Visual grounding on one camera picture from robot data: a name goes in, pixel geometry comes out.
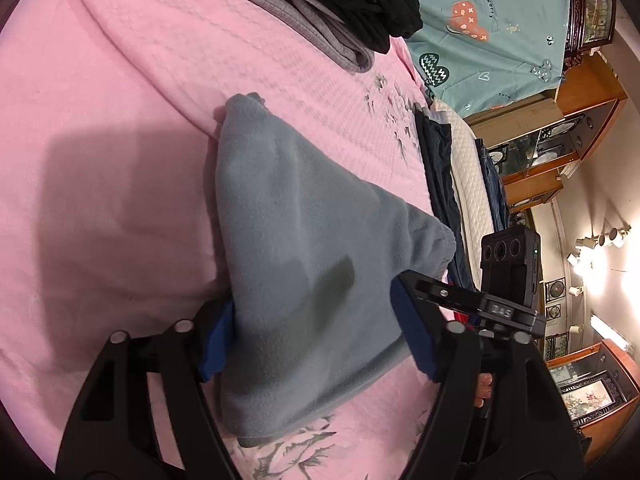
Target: teal fabric with heart print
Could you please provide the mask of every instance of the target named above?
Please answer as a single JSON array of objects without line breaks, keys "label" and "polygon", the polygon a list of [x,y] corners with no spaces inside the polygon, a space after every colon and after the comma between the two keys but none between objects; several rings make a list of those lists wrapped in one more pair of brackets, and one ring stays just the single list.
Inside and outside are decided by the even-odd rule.
[{"label": "teal fabric with heart print", "polygon": [[420,13],[414,65],[459,115],[560,84],[569,0],[420,0]]}]

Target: orange heart print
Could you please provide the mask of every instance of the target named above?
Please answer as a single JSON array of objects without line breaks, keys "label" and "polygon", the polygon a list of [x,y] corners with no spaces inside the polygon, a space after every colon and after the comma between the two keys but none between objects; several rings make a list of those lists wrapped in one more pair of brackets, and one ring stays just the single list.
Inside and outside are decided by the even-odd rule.
[{"label": "orange heart print", "polygon": [[468,0],[453,4],[448,28],[455,34],[465,34],[476,41],[489,41],[489,32],[478,25],[476,7]]}]

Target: gray folded clothing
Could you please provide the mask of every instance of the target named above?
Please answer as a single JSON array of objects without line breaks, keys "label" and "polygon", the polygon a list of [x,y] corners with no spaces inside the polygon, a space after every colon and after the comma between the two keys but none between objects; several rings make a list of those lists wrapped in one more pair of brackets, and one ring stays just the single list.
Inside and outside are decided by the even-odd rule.
[{"label": "gray folded clothing", "polygon": [[390,284],[440,278],[452,232],[345,170],[255,94],[226,103],[216,199],[236,341],[220,380],[226,428],[250,447],[300,428],[409,355]]},{"label": "gray folded clothing", "polygon": [[249,0],[293,28],[349,72],[364,73],[374,54],[317,0]]}]

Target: pink bedsheet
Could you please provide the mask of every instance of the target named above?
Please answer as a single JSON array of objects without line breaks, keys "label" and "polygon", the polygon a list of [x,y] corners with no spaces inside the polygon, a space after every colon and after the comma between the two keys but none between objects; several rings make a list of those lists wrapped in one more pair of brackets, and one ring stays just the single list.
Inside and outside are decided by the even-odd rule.
[{"label": "pink bedsheet", "polygon": [[[350,75],[245,0],[22,0],[0,79],[0,398],[52,468],[107,336],[160,332],[226,285],[211,192],[228,97],[258,92],[333,160],[431,211],[401,40]],[[435,391],[409,359],[286,440],[226,442],[247,479],[392,480]]]}]

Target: silver bolt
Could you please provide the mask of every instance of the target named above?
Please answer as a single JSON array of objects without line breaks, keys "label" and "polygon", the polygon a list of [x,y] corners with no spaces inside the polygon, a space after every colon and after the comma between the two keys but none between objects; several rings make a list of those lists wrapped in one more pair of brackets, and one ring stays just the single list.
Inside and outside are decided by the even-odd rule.
[{"label": "silver bolt", "polygon": [[459,321],[449,321],[447,323],[447,330],[452,334],[462,334],[466,329]]},{"label": "silver bolt", "polygon": [[528,345],[531,342],[531,335],[526,332],[516,332],[513,334],[513,340],[521,345]]},{"label": "silver bolt", "polygon": [[124,343],[128,337],[129,334],[124,332],[124,330],[116,330],[116,332],[109,336],[109,341],[111,341],[114,345],[117,345],[119,343]]},{"label": "silver bolt", "polygon": [[193,321],[191,319],[181,319],[174,325],[174,330],[180,334],[193,330]]}]

